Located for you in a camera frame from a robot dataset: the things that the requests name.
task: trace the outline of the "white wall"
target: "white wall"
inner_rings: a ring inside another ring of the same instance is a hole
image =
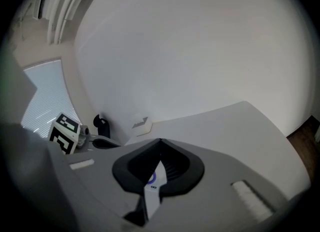
[[[293,0],[94,0],[77,65],[122,142],[136,113],[158,122],[242,100],[288,135],[311,114],[315,91],[302,14]]]
[[[93,126],[96,116],[80,80],[73,41],[68,40],[60,45],[47,45],[47,20],[34,20],[26,17],[23,22],[24,41],[20,30],[16,30],[11,42],[16,45],[13,55],[21,67],[27,67],[38,62],[61,58],[62,70],[66,88],[79,119],[88,125],[92,133],[97,133]]]

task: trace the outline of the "window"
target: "window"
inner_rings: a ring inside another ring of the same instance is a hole
[[[45,138],[60,112],[80,122],[67,92],[61,60],[37,64],[24,72],[37,91],[23,116],[23,127]]]

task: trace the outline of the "white card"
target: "white card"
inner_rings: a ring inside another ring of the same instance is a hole
[[[153,175],[144,187],[144,199],[146,213],[150,219],[160,206],[159,190],[160,187],[167,183],[166,169],[160,161]]]

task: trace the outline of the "gray plastic panel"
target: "gray plastic panel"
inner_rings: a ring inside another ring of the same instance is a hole
[[[59,146],[50,145],[48,149],[53,162],[56,177],[59,180],[64,195],[67,197],[70,205],[72,206],[80,231],[148,231],[147,229],[138,227],[126,221],[119,215],[116,215],[114,211],[114,205],[109,204],[106,206],[106,202],[101,202],[100,199],[96,198],[97,195],[92,194],[92,192],[88,189],[88,180],[90,180],[90,178],[88,176],[81,175],[81,172],[78,172],[77,176],[76,173],[69,167],[69,162],[67,159],[71,159],[72,161],[76,160],[77,158],[78,160],[87,160],[88,157],[95,159],[102,152],[107,153],[109,150],[92,151],[65,156],[62,154]],[[117,149],[125,150],[126,148],[119,147]],[[95,178],[95,174],[91,173],[90,177]],[[116,195],[113,195],[112,197],[123,202],[126,202],[127,199],[120,198],[121,195],[117,194],[117,192]]]
[[[280,191],[233,157],[170,140],[197,155],[204,163],[202,180],[188,194],[165,197],[146,228],[154,231],[238,231],[256,222],[231,187],[246,180],[278,210],[287,202]]]
[[[310,186],[307,169],[279,129],[246,101],[187,117],[155,122],[126,145],[163,138],[236,158],[293,198]]]
[[[123,217],[136,209],[139,195],[124,191],[112,174],[114,162],[121,156],[136,150],[149,142],[139,142],[130,147],[111,149],[94,148],[93,151],[66,155],[69,164],[93,159],[94,164],[73,172],[79,177],[85,187],[104,206]]]

